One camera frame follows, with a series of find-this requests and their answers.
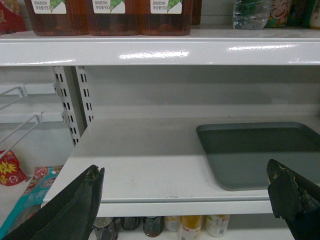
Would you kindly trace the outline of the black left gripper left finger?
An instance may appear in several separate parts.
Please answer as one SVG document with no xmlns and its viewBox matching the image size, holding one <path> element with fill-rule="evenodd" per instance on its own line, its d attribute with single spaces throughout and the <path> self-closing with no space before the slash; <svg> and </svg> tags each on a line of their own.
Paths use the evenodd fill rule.
<svg viewBox="0 0 320 240">
<path fill-rule="evenodd" d="M 4 240 L 87 240 L 100 207 L 105 169 L 89 166 Z"/>
</svg>

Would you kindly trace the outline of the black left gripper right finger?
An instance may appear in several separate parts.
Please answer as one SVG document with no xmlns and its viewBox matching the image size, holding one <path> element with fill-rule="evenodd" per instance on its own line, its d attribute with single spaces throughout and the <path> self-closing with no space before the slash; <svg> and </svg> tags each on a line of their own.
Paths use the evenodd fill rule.
<svg viewBox="0 0 320 240">
<path fill-rule="evenodd" d="M 285 220 L 295 240 L 318 240 L 320 187 L 275 159 L 266 172 L 273 215 Z"/>
</svg>

